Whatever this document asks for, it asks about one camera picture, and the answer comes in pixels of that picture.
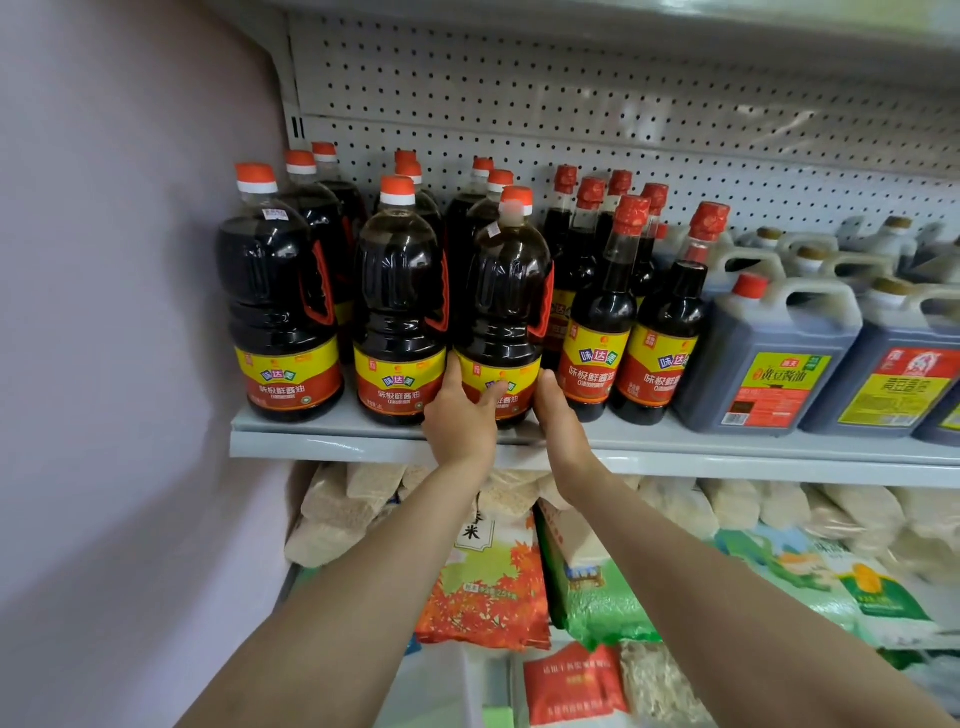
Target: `white perforated panel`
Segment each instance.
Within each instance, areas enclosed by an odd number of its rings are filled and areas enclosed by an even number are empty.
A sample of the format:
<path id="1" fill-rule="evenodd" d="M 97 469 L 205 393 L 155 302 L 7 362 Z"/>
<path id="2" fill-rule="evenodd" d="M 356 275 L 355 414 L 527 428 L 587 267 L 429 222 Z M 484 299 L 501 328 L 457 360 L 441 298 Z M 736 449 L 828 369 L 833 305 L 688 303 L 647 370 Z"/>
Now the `white perforated panel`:
<path id="1" fill-rule="evenodd" d="M 482 154 L 541 199 L 560 163 L 666 182 L 669 222 L 712 199 L 737 230 L 863 234 L 902 214 L 924 239 L 960 233 L 954 97 L 375 20 L 290 27 L 302 130 L 370 193 L 402 147 L 442 200 Z"/>

